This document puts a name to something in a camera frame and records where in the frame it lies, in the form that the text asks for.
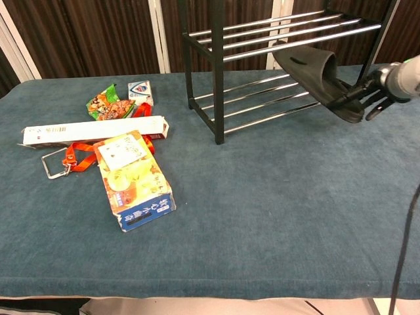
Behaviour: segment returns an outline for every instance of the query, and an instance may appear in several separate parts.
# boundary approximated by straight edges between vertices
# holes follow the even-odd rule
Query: black slipper
[[[350,123],[361,122],[364,108],[358,100],[333,107],[332,102],[348,89],[337,79],[337,61],[331,51],[309,46],[290,47],[273,52],[278,64],[318,102]]]

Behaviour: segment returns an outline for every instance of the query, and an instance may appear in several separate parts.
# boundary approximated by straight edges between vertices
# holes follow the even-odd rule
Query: robotic arm
[[[420,96],[420,55],[405,63],[393,62],[371,72],[345,95],[334,100],[331,108],[340,108],[352,100],[361,100],[369,95],[362,103],[364,108],[380,103],[366,116],[368,121],[395,102],[405,103]]]

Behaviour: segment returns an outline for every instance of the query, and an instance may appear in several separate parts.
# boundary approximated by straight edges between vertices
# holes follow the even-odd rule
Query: table
[[[354,80],[358,67],[340,68]],[[227,72],[226,87],[273,76]],[[100,173],[47,179],[41,156],[17,146],[24,127],[89,121],[85,103],[111,83],[149,79],[154,141],[177,210],[123,233]],[[197,73],[197,94],[210,90]],[[248,102],[261,102],[260,96]],[[253,120],[292,104],[226,120]],[[231,104],[234,108],[244,102]],[[44,79],[0,100],[0,296],[388,297],[406,211],[420,180],[419,101],[352,125],[323,107],[233,133],[217,146],[186,104],[182,73]],[[420,299],[420,216],[400,296]]]

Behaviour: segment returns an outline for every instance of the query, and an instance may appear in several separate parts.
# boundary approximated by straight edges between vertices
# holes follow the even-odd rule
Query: colorful snack package
[[[126,118],[133,111],[134,103],[134,100],[119,100],[116,85],[112,84],[92,98],[86,107],[95,120],[108,120]]]

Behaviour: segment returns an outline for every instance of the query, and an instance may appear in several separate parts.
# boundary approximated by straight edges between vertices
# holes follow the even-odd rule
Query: black cable
[[[391,303],[389,304],[388,315],[394,315],[395,302],[398,295],[398,288],[400,287],[400,277],[401,277],[401,272],[402,272],[402,266],[404,265],[404,261],[406,259],[408,239],[410,237],[411,222],[413,220],[414,208],[417,203],[417,200],[419,199],[419,195],[420,195],[420,184],[417,187],[414,193],[413,199],[411,200],[411,203],[408,208],[406,226],[404,228],[404,237],[402,239],[402,245],[401,245],[401,251],[400,251],[400,257],[398,258],[398,264],[396,266],[395,276],[394,276],[394,283],[392,284]]]
[[[310,307],[312,307],[315,311],[317,311],[320,315],[324,315],[323,312],[321,312],[320,310],[318,310],[311,302],[305,300],[304,301],[307,305],[309,305]]]

